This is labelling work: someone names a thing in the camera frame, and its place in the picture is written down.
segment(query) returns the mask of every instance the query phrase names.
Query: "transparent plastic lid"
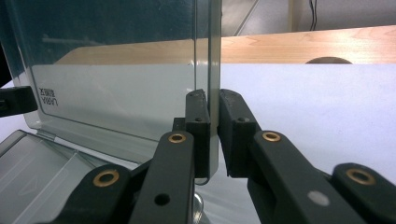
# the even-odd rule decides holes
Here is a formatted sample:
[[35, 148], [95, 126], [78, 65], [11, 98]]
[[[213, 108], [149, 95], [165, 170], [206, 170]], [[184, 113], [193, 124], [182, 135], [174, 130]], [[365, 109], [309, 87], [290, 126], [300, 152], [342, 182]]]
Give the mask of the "transparent plastic lid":
[[220, 1], [1, 4], [14, 83], [32, 86], [38, 102], [29, 127], [143, 162], [184, 117], [185, 95], [204, 89], [217, 160]]

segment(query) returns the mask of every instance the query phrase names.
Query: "white table surface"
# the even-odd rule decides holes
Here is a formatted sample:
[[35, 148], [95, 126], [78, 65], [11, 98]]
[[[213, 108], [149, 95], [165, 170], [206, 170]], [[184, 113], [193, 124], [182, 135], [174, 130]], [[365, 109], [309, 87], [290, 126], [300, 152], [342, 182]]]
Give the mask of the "white table surface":
[[[396, 183], [396, 65], [223, 64], [221, 87], [241, 93], [264, 130], [285, 134], [327, 173], [356, 162]], [[0, 119], [0, 141], [23, 116]], [[205, 186], [206, 223], [259, 223], [246, 180], [219, 170]]]

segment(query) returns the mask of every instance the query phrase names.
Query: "wooden tabletop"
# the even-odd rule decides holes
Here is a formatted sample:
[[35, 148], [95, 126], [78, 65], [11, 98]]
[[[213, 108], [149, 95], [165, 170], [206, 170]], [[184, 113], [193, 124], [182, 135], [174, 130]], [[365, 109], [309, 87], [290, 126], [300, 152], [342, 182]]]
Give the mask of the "wooden tabletop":
[[[190, 63], [192, 50], [191, 40], [84, 47], [58, 63]], [[221, 39], [222, 63], [306, 63], [326, 56], [352, 63], [396, 63], [396, 25]]]

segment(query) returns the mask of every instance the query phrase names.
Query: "black cable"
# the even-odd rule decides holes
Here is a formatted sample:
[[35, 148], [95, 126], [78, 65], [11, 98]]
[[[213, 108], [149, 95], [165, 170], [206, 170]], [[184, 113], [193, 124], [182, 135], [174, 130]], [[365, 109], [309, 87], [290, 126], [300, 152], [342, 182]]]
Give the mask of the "black cable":
[[315, 0], [315, 7], [314, 7], [314, 11], [315, 11], [315, 24], [314, 24], [314, 30], [317, 29], [317, 22], [318, 22], [317, 5], [318, 5], [318, 0]]
[[314, 6], [312, 4], [312, 0], [309, 0], [309, 7], [311, 8], [311, 12], [312, 12], [312, 22], [311, 22], [311, 28], [309, 28], [309, 30], [312, 31], [315, 23], [315, 11], [314, 11]]
[[311, 8], [311, 12], [312, 12], [311, 28], [309, 28], [310, 31], [314, 31], [317, 28], [317, 22], [318, 22], [317, 5], [318, 5], [318, 0], [315, 0], [315, 4], [312, 2], [312, 0], [309, 0], [309, 7]]

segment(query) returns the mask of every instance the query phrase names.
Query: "black bracket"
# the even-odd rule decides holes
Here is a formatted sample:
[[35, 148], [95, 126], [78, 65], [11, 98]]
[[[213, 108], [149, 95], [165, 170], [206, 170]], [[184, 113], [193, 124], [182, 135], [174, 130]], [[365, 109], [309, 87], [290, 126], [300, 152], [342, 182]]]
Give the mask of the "black bracket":
[[35, 110], [37, 103], [31, 87], [0, 89], [0, 118]]
[[186, 118], [175, 118], [173, 131], [185, 131], [194, 136], [195, 177], [209, 178], [210, 117], [203, 90], [186, 95]]

